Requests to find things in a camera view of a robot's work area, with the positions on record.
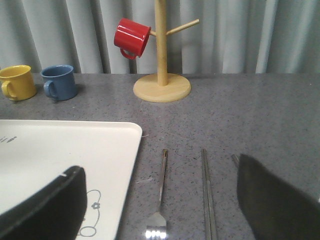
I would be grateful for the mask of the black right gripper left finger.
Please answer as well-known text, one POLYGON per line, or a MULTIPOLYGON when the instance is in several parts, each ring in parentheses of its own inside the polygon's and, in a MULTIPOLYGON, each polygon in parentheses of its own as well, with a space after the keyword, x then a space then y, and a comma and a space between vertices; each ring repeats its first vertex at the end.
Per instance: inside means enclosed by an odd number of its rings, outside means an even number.
POLYGON ((87 210, 86 173, 68 168, 0 216, 2 240, 74 240, 87 210))

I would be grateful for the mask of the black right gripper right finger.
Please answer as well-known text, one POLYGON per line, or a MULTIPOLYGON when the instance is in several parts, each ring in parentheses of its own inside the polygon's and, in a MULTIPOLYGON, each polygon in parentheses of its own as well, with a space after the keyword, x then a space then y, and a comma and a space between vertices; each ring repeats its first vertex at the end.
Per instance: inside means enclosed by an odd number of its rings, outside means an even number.
POLYGON ((238 160, 237 199, 257 240, 320 238, 320 204, 245 154, 238 160))

